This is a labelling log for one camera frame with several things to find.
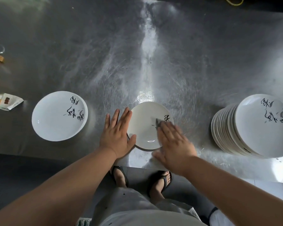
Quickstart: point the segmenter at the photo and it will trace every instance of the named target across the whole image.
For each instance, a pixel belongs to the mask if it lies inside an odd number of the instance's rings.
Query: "snack package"
[[[0,109],[9,111],[22,103],[24,100],[11,94],[0,94]]]

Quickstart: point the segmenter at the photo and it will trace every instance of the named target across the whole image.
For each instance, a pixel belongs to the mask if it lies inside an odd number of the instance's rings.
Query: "stainless steel table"
[[[222,152],[210,137],[213,115],[248,95],[283,100],[283,13],[225,2],[0,0],[0,92],[22,105],[0,110],[0,153],[75,161],[99,142],[107,112],[145,101],[167,107],[201,158],[240,178],[283,182],[283,158]],[[58,90],[88,104],[87,125],[53,143],[31,125],[36,103]],[[118,162],[162,168],[134,149]]]

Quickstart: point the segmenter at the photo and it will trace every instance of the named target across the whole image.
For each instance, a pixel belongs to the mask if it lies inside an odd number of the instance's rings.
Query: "flip-flop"
[[[159,179],[163,179],[164,180],[164,187],[163,189],[161,190],[161,193],[166,190],[166,188],[168,188],[172,182],[172,174],[171,172],[169,171],[170,173],[170,183],[168,184],[168,181],[166,179],[167,175],[163,175],[165,171],[158,171],[157,173],[155,173],[154,175],[152,175],[150,177],[150,182],[149,182],[149,186],[148,186],[148,189],[147,189],[147,194],[148,196],[150,197],[150,190],[152,188],[152,186],[154,185],[155,182],[157,182]]]
[[[111,172],[110,172],[110,175],[111,175],[113,181],[114,181],[115,183],[117,183],[117,182],[115,181],[115,177],[114,177],[114,170],[115,170],[115,169],[119,169],[119,170],[123,173],[123,175],[124,175],[124,177],[125,177],[126,186],[128,187],[128,183],[129,183],[129,182],[128,182],[127,176],[126,176],[125,173],[124,173],[123,167],[120,167],[120,166],[113,166],[113,168],[112,168],[112,170],[111,170]]]

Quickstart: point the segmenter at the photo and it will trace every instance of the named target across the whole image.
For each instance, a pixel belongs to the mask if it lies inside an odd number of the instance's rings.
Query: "yellow cable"
[[[242,3],[244,2],[244,0],[242,0],[239,4],[234,4],[230,0],[226,0],[226,1],[232,6],[239,6],[239,5],[242,5]]]

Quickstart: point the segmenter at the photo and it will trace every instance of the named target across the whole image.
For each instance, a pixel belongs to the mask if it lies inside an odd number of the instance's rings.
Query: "tile floor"
[[[54,160],[0,155],[0,209],[34,189],[67,165],[67,163]],[[136,189],[145,196],[148,178],[155,172],[147,169],[125,168],[129,187]],[[246,181],[283,200],[283,183]],[[90,206],[82,216],[91,218],[96,203],[114,187],[115,184],[110,175],[106,175],[96,190]],[[172,184],[163,194],[166,198],[176,199],[194,206],[199,215],[207,216],[214,207],[206,197],[201,195],[191,183],[181,176],[174,175]]]

